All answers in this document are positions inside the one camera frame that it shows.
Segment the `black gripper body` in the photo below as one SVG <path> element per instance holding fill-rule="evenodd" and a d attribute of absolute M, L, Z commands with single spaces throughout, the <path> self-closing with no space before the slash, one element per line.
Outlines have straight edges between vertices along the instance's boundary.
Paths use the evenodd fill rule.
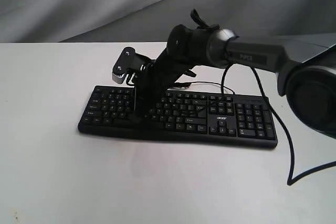
<path fill-rule="evenodd" d="M 148 64 L 135 79 L 137 106 L 152 106 L 163 93 L 196 64 L 182 55 L 170 55 L 163 50 L 156 60 Z"/>

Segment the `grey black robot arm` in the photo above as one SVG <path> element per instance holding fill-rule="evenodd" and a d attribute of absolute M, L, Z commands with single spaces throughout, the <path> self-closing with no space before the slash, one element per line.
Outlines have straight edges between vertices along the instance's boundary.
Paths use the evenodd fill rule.
<path fill-rule="evenodd" d="M 218 27 L 174 27 L 166 48 L 135 82 L 136 120 L 195 66 L 239 64 L 275 73 L 277 91 L 311 129 L 335 137 L 335 34 L 239 37 Z"/>

